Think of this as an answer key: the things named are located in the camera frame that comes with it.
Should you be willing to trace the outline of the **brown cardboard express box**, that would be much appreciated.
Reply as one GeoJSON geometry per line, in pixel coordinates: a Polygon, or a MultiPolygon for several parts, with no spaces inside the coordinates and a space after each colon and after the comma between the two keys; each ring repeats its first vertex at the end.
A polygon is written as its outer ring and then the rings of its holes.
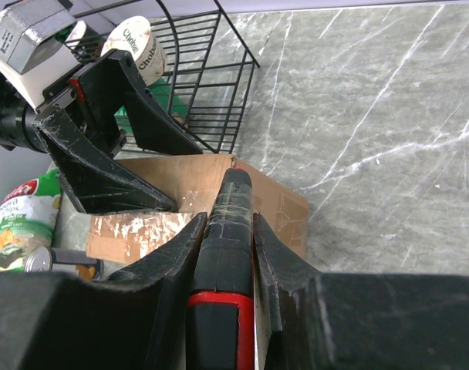
{"type": "Polygon", "coordinates": [[[171,197],[178,211],[93,216],[86,247],[88,257],[131,264],[156,250],[196,214],[211,211],[224,173],[232,167],[249,174],[254,211],[267,220],[286,246],[300,257],[307,255],[307,199],[231,154],[125,159],[120,164],[171,197]]]}

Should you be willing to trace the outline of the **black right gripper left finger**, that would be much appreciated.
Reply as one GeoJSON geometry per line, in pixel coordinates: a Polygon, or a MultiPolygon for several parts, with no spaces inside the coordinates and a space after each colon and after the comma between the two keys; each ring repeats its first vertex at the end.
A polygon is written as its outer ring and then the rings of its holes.
{"type": "Polygon", "coordinates": [[[184,368],[187,299],[206,223],[196,215],[104,281],[0,273],[0,369],[184,368]]]}

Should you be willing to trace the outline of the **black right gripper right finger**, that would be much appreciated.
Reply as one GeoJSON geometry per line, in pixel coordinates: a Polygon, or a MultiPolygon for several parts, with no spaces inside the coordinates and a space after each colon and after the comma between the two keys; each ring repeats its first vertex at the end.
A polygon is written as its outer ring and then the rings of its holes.
{"type": "Polygon", "coordinates": [[[254,216],[266,369],[469,369],[469,276],[324,273],[254,216]]]}

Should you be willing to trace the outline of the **red black utility knife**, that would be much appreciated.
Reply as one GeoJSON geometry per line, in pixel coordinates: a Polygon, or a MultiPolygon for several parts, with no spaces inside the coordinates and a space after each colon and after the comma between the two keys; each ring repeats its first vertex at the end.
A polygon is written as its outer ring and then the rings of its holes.
{"type": "Polygon", "coordinates": [[[188,299],[188,369],[255,367],[252,240],[251,178],[230,168],[204,229],[188,299]]]}

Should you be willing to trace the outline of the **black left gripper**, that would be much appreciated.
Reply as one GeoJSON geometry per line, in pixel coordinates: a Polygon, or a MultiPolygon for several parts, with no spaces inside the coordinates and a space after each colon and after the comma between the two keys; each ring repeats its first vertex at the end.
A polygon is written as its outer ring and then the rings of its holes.
{"type": "Polygon", "coordinates": [[[113,49],[82,67],[79,102],[66,77],[43,91],[48,93],[53,95],[35,109],[0,72],[0,146],[48,153],[80,213],[177,211],[172,198],[106,155],[127,141],[115,119],[122,107],[138,147],[169,155],[202,153],[152,96],[130,52],[113,49]]]}

